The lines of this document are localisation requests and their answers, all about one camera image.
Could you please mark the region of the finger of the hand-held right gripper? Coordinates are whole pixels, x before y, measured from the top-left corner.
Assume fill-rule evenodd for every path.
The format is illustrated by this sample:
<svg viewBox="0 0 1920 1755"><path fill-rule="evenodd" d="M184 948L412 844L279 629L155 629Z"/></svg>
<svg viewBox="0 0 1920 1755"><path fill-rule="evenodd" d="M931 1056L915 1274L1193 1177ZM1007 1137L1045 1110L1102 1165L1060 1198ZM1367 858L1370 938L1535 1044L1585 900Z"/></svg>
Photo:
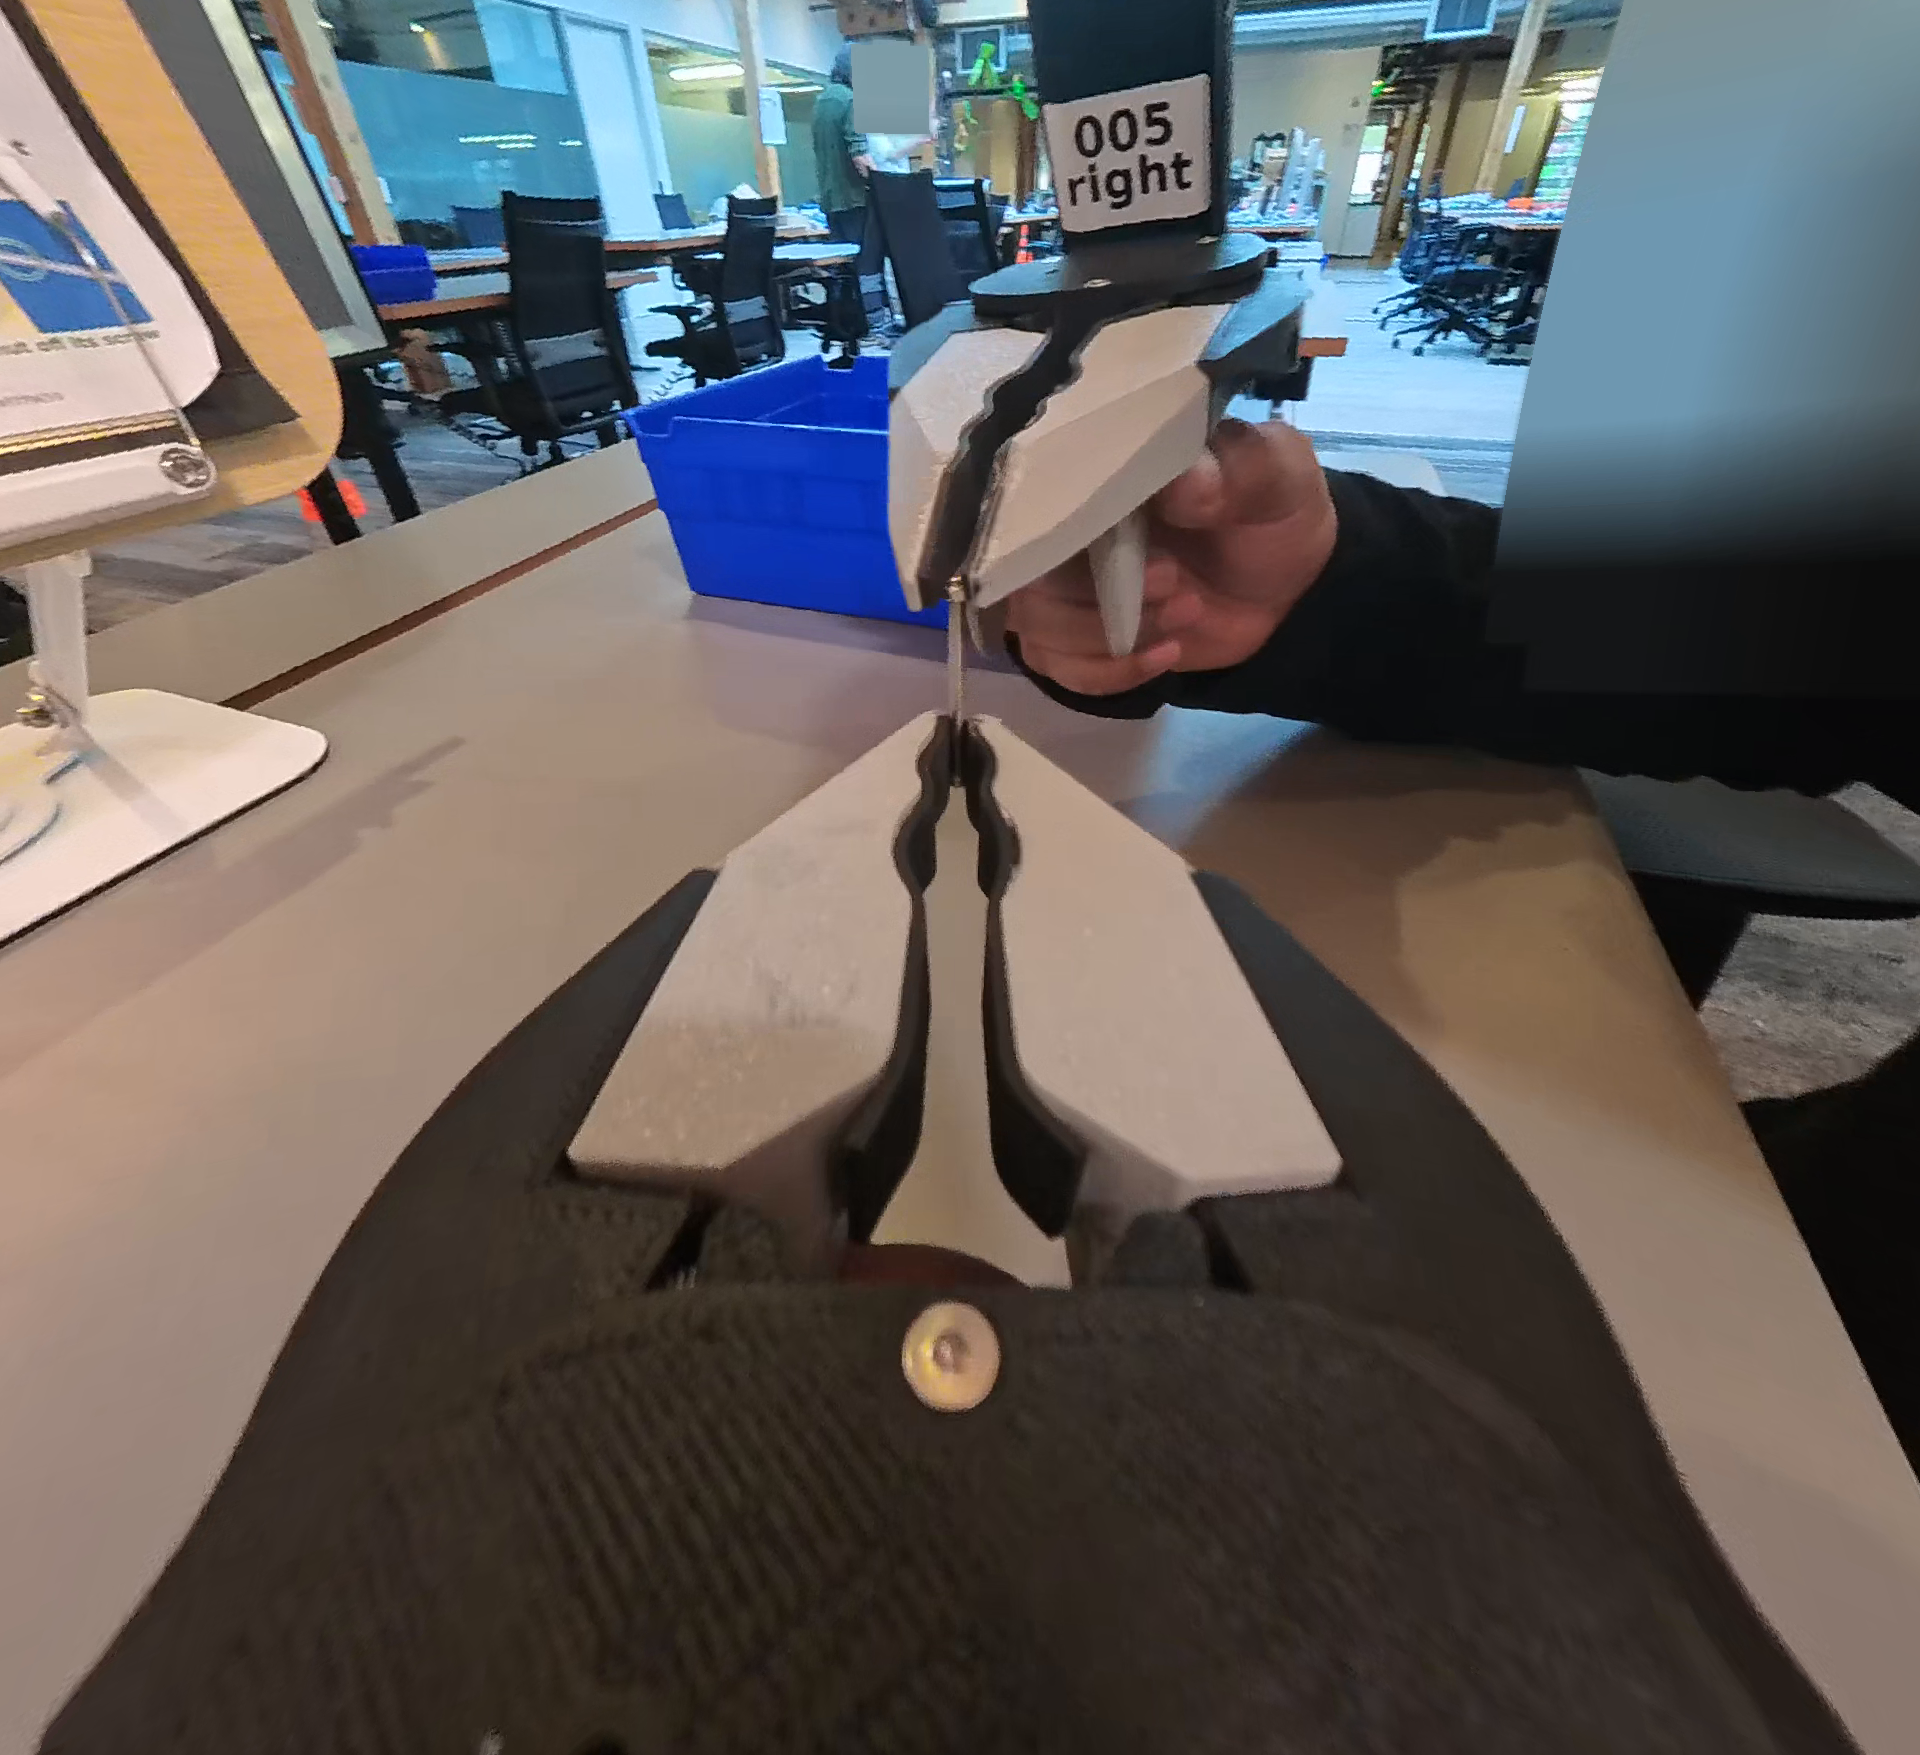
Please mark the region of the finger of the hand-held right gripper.
<svg viewBox="0 0 1920 1755"><path fill-rule="evenodd" d="M1051 389L1043 327L934 319L887 359L887 533L911 610L970 581L970 612L995 612L1041 568L1055 535L1037 454L1021 434Z"/></svg>
<svg viewBox="0 0 1920 1755"><path fill-rule="evenodd" d="M1068 381L995 450L961 569L980 650L1014 594L1087 558L1106 650L1136 652L1144 511L1201 454L1211 413L1201 357L1225 316L1221 303L1189 303L1101 326Z"/></svg>

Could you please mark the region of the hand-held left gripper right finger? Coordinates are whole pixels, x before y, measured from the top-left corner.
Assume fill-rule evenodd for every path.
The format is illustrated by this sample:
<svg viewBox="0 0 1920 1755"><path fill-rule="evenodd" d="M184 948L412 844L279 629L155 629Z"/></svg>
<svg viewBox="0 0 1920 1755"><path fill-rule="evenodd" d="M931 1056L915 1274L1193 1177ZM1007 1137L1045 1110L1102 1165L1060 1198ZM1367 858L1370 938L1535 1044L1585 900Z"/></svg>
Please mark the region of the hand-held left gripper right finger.
<svg viewBox="0 0 1920 1755"><path fill-rule="evenodd" d="M1144 1215L1332 1186L1334 1144L1174 849L1005 723L960 729L995 1174L1072 1279Z"/></svg>

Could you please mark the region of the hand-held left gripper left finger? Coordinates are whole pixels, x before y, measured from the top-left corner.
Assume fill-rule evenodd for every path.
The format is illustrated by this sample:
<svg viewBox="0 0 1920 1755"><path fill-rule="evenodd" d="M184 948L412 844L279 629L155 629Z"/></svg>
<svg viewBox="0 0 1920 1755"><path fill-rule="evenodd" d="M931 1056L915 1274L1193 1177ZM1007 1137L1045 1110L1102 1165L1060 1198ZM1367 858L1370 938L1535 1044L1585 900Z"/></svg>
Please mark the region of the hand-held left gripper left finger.
<svg viewBox="0 0 1920 1755"><path fill-rule="evenodd" d="M726 856L569 1146L577 1177L742 1208L792 1263L868 1238L922 1134L950 768L950 721L920 717Z"/></svg>

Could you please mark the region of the person's right forearm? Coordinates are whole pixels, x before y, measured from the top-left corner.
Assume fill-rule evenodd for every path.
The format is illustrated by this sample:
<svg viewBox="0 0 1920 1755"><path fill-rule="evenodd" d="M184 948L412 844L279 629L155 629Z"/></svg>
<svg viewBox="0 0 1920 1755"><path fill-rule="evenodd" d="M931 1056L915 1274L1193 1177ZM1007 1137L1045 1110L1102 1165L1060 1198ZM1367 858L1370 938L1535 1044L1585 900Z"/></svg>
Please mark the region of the person's right forearm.
<svg viewBox="0 0 1920 1755"><path fill-rule="evenodd" d="M1485 628L1495 508L1338 470L1329 487L1331 561L1302 601L1248 662L1169 677L1164 705L1664 783L1863 783L1915 810L1915 703L1531 691Z"/></svg>

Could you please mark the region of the person's right hand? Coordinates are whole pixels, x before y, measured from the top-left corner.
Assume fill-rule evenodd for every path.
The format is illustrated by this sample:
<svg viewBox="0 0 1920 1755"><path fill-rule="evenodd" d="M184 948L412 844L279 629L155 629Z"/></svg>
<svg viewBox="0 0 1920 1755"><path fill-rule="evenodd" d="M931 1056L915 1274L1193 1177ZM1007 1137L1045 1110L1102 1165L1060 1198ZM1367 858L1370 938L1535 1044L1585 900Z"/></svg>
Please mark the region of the person's right hand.
<svg viewBox="0 0 1920 1755"><path fill-rule="evenodd" d="M1089 699L1245 664L1317 584L1334 535L1308 441L1283 421L1221 420L1200 461L1147 508L1129 652L1106 643L1087 556L1019 592L1005 636L1027 671Z"/></svg>

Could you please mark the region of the blue plastic bin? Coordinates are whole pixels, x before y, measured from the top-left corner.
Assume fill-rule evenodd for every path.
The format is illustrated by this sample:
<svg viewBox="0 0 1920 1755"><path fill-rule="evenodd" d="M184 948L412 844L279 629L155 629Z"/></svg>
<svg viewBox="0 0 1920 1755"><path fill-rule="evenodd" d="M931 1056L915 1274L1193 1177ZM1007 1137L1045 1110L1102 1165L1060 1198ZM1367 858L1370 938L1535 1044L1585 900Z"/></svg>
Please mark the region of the blue plastic bin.
<svg viewBox="0 0 1920 1755"><path fill-rule="evenodd" d="M943 629L889 529L889 359L790 357L624 413L697 596Z"/></svg>

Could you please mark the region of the wooden book stand white base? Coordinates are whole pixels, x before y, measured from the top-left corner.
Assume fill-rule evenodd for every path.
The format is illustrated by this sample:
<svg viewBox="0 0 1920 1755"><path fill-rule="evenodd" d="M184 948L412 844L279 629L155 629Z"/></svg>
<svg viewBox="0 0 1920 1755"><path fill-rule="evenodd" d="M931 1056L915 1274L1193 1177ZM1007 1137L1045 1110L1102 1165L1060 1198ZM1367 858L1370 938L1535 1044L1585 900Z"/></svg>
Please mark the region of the wooden book stand white base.
<svg viewBox="0 0 1920 1755"><path fill-rule="evenodd" d="M308 778L322 735L89 683L87 579L109 541L296 495L341 438L333 359L124 0L3 0L56 99L176 267L220 353L164 420L1 443L3 584L27 607L3 695L10 942Z"/></svg>

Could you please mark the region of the printed instruction sheet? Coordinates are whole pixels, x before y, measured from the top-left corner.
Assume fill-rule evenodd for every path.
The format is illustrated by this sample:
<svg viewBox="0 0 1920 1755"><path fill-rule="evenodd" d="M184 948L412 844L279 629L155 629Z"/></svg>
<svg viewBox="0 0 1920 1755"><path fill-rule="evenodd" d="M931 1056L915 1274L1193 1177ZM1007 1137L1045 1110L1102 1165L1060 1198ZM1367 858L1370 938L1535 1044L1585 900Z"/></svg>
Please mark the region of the printed instruction sheet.
<svg viewBox="0 0 1920 1755"><path fill-rule="evenodd" d="M1 22L1 443L127 433L220 372L176 267Z"/></svg>

